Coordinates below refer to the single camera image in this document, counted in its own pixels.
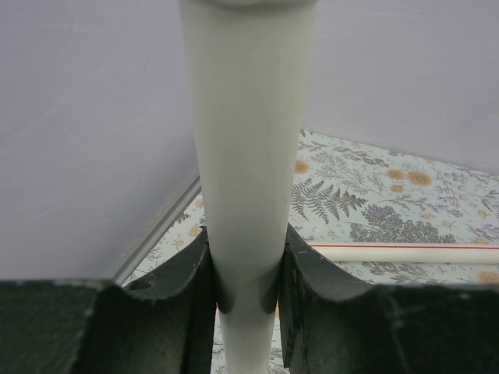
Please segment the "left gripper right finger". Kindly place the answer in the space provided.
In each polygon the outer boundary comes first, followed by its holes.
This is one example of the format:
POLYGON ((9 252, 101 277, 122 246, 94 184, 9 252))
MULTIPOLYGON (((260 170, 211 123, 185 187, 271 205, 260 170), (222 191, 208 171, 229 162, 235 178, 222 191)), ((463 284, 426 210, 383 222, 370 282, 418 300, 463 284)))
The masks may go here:
POLYGON ((368 284, 287 231, 278 295, 293 373, 495 373, 495 285, 368 284))

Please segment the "white PVC pipe frame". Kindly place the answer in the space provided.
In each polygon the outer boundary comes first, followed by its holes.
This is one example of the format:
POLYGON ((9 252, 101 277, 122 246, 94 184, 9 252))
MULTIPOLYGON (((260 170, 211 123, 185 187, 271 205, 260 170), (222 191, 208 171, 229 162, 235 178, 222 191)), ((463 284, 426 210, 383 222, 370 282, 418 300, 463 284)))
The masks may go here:
POLYGON ((317 2, 179 8, 230 373, 269 369, 289 225, 365 280, 498 261, 496 175, 303 131, 317 2))

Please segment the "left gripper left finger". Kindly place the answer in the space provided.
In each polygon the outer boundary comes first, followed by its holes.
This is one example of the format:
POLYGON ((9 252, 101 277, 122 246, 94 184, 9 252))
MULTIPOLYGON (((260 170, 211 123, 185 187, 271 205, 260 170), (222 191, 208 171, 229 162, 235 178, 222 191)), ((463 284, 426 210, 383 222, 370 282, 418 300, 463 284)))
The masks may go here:
POLYGON ((1 284, 4 373, 207 373, 215 286, 207 233, 125 287, 1 284))

